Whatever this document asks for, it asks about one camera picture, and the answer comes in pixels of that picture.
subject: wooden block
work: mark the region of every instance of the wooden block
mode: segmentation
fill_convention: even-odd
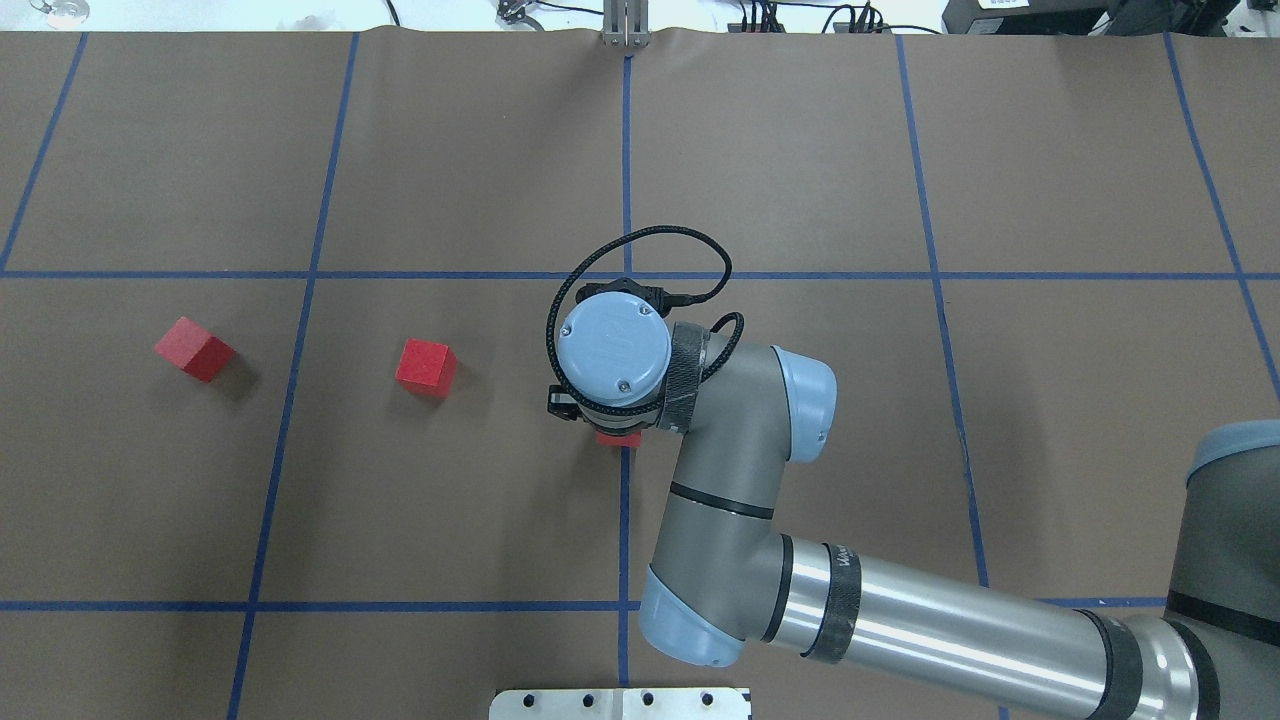
[[[202,383],[212,380],[223,366],[236,356],[236,351],[229,345],[187,316],[178,318],[178,322],[156,343],[155,350],[161,357],[180,368],[183,373]]]
[[[458,359],[448,345],[408,338],[396,380],[415,395],[448,397]]]
[[[608,447],[640,447],[640,433],[631,433],[628,436],[617,437],[607,436],[600,430],[595,430],[595,442],[605,445]]]

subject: metal plate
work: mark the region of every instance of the metal plate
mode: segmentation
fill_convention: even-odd
[[[506,691],[489,720],[612,717],[614,720],[750,720],[751,691],[740,688],[608,688]]]

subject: wire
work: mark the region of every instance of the wire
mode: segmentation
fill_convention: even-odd
[[[570,10],[570,12],[573,12],[573,13],[586,13],[589,15],[602,15],[602,17],[604,15],[604,13],[602,13],[600,10],[593,10],[590,8],[575,8],[572,5],[557,5],[556,3],[543,3],[543,0],[534,0],[534,1],[538,3],[539,5],[544,6],[544,8],[554,8],[557,10]]]
[[[556,380],[564,388],[568,396],[572,397],[580,406],[593,413],[599,413],[603,415],[634,418],[637,415],[648,415],[649,413],[654,413],[662,409],[662,397],[646,402],[644,405],[636,405],[632,407],[611,407],[608,405],[600,405],[599,402],[584,397],[582,393],[579,392],[576,387],[573,387],[573,383],[568,380],[568,377],[564,374],[564,369],[561,368],[559,356],[556,352],[556,320],[559,318],[561,305],[564,304],[564,297],[568,295],[568,291],[573,287],[573,283],[576,283],[582,277],[582,274],[585,274],[586,270],[590,269],[590,266],[594,265],[600,258],[604,258],[605,255],[617,250],[618,247],[622,247],[623,245],[630,245],[631,242],[635,242],[641,237],[648,237],[650,234],[682,234],[686,237],[691,237],[714,250],[716,254],[719,255],[721,261],[724,263],[724,273],[721,275],[719,282],[716,283],[716,287],[710,288],[709,291],[701,295],[689,296],[689,302],[687,302],[689,305],[700,305],[719,295],[719,291],[724,290],[724,286],[728,284],[728,278],[733,274],[733,261],[730,259],[728,252],[726,252],[724,249],[721,247],[718,242],[712,240],[709,234],[701,233],[692,228],[685,228],[681,225],[652,225],[648,228],[640,228],[635,232],[630,232],[617,240],[605,243],[595,252],[588,255],[586,260],[582,260],[577,265],[577,268],[573,268],[573,272],[570,273],[567,278],[564,278],[564,282],[556,292],[556,299],[552,300],[552,306],[547,311],[547,359],[550,360],[552,373],[556,374]],[[739,319],[736,329],[733,332],[733,336],[730,338],[728,345],[726,345],[724,350],[722,350],[719,356],[716,357],[716,361],[708,365],[705,370],[703,370],[704,382],[713,374],[716,374],[716,370],[719,370],[721,366],[723,366],[724,363],[728,361],[728,356],[733,352],[733,348],[737,346],[737,338],[741,336],[742,336],[742,322]]]
[[[924,26],[874,26],[867,32],[879,32],[882,29],[923,29],[924,32],[931,32],[933,35],[942,35],[941,32]]]
[[[856,19],[854,13],[856,13],[858,9],[854,8],[852,5],[837,5],[836,9],[832,10],[829,15],[827,15],[827,22],[822,23],[822,29],[818,31],[818,35],[827,32],[827,28],[831,27],[831,20],[836,19],[836,13],[841,10],[849,10],[849,24],[854,23],[854,20]]]
[[[724,314],[716,324],[712,325],[712,332],[718,333],[724,325],[733,323],[733,334],[728,336],[728,342],[724,343],[724,350],[716,356],[716,360],[703,370],[703,382],[705,383],[708,378],[716,374],[717,370],[728,363],[728,356],[733,354],[733,348],[737,347],[737,341],[742,338],[742,329],[746,327],[746,318],[741,313],[733,311]]]

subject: label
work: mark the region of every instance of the label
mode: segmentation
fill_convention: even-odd
[[[1005,24],[1005,18],[987,18],[982,20],[974,20],[969,26],[969,35],[996,35],[1000,26]]]

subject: light blue joint cap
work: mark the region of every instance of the light blue joint cap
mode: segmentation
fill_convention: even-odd
[[[602,292],[580,302],[556,340],[573,387],[612,407],[645,400],[671,363],[667,323],[648,302],[625,292]]]
[[[1215,460],[1277,445],[1280,445],[1280,420],[1249,420],[1222,425],[1204,436],[1196,448],[1196,460],[1192,462],[1190,473],[1187,473],[1187,482],[1189,483],[1192,475]]]
[[[836,373],[826,363],[787,352],[777,345],[773,351],[782,365],[791,411],[791,457],[787,460],[813,462],[822,455],[836,420]]]
[[[649,644],[668,656],[710,667],[737,662],[746,644],[685,605],[653,574],[653,568],[649,568],[640,600],[640,632]]]

